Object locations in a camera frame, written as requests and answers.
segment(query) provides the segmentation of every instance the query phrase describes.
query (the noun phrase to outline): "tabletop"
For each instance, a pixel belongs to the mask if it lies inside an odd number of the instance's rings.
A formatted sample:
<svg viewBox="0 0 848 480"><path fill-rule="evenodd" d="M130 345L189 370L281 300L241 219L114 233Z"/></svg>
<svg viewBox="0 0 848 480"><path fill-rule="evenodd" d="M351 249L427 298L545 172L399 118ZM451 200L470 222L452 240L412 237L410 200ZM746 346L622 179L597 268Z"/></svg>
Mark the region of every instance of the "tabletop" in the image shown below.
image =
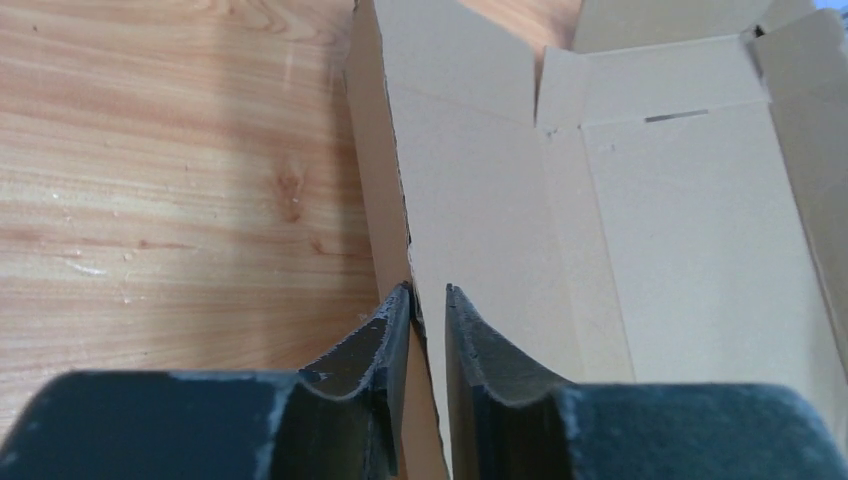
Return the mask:
<svg viewBox="0 0 848 480"><path fill-rule="evenodd" d="M577 2L466 3L538 50ZM352 9L0 0L0 438L62 372L296 368L371 313Z"/></svg>

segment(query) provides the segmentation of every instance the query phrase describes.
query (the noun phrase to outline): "brown cardboard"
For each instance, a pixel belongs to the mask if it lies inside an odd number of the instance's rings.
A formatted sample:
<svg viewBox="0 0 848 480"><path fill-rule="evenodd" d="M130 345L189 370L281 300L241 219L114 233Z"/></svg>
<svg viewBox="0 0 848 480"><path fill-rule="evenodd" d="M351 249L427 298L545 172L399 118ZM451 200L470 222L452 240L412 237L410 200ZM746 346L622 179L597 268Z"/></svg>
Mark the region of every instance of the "brown cardboard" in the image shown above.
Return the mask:
<svg viewBox="0 0 848 480"><path fill-rule="evenodd" d="M415 281L446 452L449 282L572 380L783 383L845 448L848 62L811 12L586 0L534 103L531 49L454 0L360 2L375 266Z"/></svg>

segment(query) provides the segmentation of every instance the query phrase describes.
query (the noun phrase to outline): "open cardboard box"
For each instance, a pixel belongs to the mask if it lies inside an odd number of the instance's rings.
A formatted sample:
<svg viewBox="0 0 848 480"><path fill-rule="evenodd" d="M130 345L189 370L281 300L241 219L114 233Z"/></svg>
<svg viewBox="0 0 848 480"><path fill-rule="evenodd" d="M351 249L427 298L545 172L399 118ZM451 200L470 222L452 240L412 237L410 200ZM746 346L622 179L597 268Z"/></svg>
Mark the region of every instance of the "open cardboard box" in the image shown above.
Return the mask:
<svg viewBox="0 0 848 480"><path fill-rule="evenodd" d="M414 279L448 462L449 282L569 379L784 384L846 448L837 12L585 0L538 88L531 48L455 0L361 0L352 35L379 288ZM433 418L427 380L410 370L407 419ZM444 475L431 437L405 429L410 478Z"/></svg>

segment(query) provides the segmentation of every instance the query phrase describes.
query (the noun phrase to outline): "wooden table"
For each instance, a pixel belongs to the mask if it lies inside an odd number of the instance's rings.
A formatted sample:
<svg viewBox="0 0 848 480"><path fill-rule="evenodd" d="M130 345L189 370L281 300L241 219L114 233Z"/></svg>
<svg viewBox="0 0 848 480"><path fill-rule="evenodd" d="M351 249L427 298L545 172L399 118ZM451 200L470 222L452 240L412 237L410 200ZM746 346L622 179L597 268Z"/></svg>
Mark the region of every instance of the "wooden table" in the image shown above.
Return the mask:
<svg viewBox="0 0 848 480"><path fill-rule="evenodd" d="M468 3L536 46L577 11ZM352 4L0 0L0 438L62 372L294 368L377 305Z"/></svg>

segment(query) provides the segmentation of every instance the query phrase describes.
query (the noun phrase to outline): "wooden surface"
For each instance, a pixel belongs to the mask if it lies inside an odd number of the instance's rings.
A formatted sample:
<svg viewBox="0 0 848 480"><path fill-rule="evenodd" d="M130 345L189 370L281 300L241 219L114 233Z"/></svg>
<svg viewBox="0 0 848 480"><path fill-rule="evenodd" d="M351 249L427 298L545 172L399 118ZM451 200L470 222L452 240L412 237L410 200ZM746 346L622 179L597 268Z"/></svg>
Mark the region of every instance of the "wooden surface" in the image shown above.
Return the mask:
<svg viewBox="0 0 848 480"><path fill-rule="evenodd" d="M62 372L298 367L377 305L352 4L0 0L0 438ZM468 4L536 46L577 11Z"/></svg>

